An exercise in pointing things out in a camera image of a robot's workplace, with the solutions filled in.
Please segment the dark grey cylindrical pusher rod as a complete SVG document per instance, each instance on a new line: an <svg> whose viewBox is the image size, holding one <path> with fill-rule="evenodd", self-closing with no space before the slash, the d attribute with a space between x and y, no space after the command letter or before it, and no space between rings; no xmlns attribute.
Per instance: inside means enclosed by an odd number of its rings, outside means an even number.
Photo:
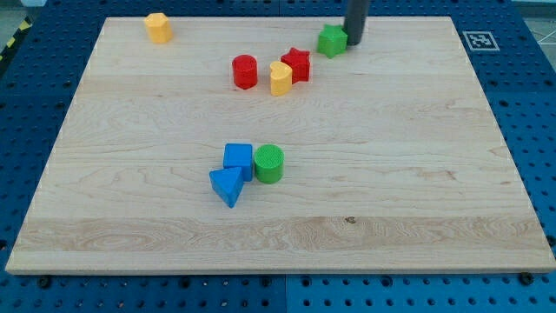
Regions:
<svg viewBox="0 0 556 313"><path fill-rule="evenodd" d="M343 31L347 35L347 46L355 46L361 42L370 0L348 0L344 15Z"/></svg>

